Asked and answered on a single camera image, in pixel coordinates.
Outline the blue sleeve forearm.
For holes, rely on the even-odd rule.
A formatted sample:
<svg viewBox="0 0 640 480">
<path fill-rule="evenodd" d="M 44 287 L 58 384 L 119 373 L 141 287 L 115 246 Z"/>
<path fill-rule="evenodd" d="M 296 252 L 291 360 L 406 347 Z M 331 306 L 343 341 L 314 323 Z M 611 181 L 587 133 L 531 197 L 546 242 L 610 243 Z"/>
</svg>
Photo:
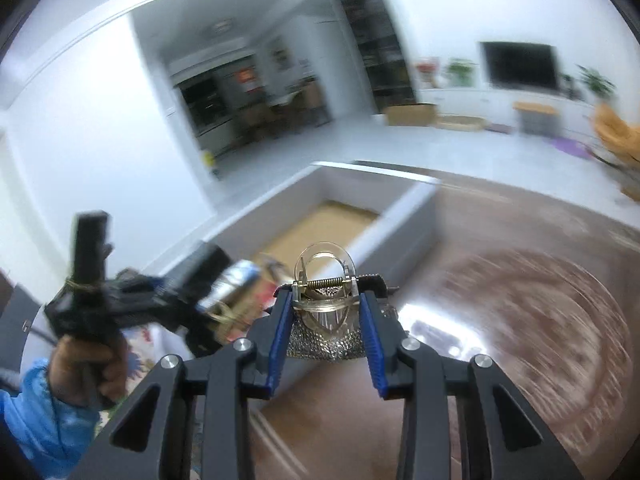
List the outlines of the blue sleeve forearm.
<svg viewBox="0 0 640 480">
<path fill-rule="evenodd" d="M 15 396 L 1 391 L 1 419 L 43 479 L 65 479 L 91 444 L 100 415 L 55 399 L 48 365 L 47 359 L 32 364 Z"/>
</svg>

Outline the person's left hand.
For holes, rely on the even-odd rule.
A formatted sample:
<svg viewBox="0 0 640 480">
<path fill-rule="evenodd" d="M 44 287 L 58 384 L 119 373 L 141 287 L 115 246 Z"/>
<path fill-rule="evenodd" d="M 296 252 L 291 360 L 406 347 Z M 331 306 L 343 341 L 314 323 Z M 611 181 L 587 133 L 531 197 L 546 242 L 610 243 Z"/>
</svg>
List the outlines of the person's left hand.
<svg viewBox="0 0 640 480">
<path fill-rule="evenodd" d="M 128 344 L 118 335 L 106 344 L 63 336 L 53 350 L 47 380 L 52 396 L 76 408 L 125 396 Z"/>
</svg>

